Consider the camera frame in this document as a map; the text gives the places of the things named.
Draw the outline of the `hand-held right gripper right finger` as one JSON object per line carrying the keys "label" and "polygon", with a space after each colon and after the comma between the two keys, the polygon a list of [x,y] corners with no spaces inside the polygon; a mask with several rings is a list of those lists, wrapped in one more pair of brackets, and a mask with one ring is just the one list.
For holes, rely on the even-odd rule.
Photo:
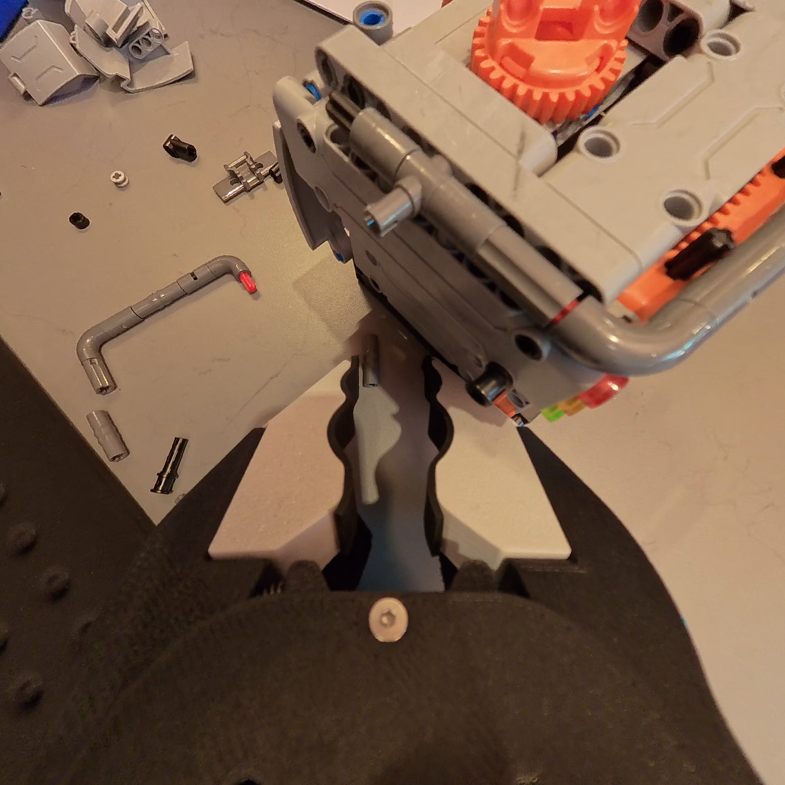
{"label": "hand-held right gripper right finger", "polygon": [[432,554],[452,564],[564,560],[571,555],[509,404],[482,407],[438,359],[422,365],[428,437],[437,449],[424,523]]}

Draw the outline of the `black brick pin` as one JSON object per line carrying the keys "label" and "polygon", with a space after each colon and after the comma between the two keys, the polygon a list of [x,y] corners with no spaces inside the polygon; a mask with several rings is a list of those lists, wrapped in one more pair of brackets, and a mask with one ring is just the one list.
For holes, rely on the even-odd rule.
{"label": "black brick pin", "polygon": [[176,437],[173,440],[164,465],[156,475],[155,483],[151,488],[152,493],[164,496],[173,493],[188,442],[189,440],[184,437]]}

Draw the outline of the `grey track link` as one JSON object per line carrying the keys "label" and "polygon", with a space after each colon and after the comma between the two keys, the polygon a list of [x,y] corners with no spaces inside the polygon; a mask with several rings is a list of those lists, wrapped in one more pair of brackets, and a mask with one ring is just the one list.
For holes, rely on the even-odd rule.
{"label": "grey track link", "polygon": [[270,151],[256,157],[243,152],[238,159],[224,165],[225,176],[213,186],[213,191],[222,202],[230,202],[239,194],[253,191],[270,179],[269,169],[276,163],[278,160]]}

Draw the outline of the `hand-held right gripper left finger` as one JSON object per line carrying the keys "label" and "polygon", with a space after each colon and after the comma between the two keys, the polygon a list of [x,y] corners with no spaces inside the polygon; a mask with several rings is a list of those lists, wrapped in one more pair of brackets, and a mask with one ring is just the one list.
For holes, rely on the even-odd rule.
{"label": "hand-held right gripper left finger", "polygon": [[330,422],[348,404],[349,439],[359,361],[344,360],[264,429],[240,485],[209,546],[215,561],[332,561],[339,554],[337,514],[351,471],[331,446]]}

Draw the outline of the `grey brick wing assembly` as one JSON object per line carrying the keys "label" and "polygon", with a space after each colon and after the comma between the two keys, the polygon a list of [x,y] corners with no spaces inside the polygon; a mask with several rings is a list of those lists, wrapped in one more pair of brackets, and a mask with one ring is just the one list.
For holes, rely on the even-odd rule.
{"label": "grey brick wing assembly", "polygon": [[103,77],[127,93],[169,85],[194,70],[188,43],[171,47],[149,2],[66,1],[71,44]]}

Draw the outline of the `short grey brick tube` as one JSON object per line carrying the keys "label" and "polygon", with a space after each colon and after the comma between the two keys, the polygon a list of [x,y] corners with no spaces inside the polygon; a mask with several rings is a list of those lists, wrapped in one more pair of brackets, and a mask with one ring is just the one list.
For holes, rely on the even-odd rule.
{"label": "short grey brick tube", "polygon": [[130,449],[108,411],[92,410],[85,418],[108,461],[120,462],[130,455]]}

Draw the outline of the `grey brick model orange gear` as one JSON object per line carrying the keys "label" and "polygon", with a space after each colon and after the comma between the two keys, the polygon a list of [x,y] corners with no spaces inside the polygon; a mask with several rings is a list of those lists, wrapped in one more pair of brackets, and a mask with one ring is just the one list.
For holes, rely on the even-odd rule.
{"label": "grey brick model orange gear", "polygon": [[305,238],[519,424],[783,273],[783,2],[364,3],[316,68],[273,97]]}

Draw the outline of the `black perforated pad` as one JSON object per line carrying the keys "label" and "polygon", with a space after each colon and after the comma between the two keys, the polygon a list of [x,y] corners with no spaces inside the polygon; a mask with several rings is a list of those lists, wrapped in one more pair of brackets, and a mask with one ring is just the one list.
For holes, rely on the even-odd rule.
{"label": "black perforated pad", "polygon": [[25,783],[153,524],[1,344],[1,780]]}

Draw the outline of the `grey curved brick panel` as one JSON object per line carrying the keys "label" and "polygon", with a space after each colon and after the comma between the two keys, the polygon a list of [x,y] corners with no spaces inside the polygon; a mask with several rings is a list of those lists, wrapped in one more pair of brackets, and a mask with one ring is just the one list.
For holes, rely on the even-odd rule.
{"label": "grey curved brick panel", "polygon": [[97,70],[71,45],[66,28],[36,20],[2,46],[9,81],[38,105],[71,95],[99,79]]}

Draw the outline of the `grey bent brick tube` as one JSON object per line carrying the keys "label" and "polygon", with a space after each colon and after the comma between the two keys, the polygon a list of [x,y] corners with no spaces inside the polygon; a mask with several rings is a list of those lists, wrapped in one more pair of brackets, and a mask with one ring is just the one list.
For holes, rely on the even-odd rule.
{"label": "grey bent brick tube", "polygon": [[116,389],[114,378],[102,355],[102,348],[106,343],[223,276],[231,276],[251,295],[258,290],[252,272],[242,260],[229,255],[219,256],[89,327],[78,339],[76,355],[93,391],[98,395],[107,395]]}

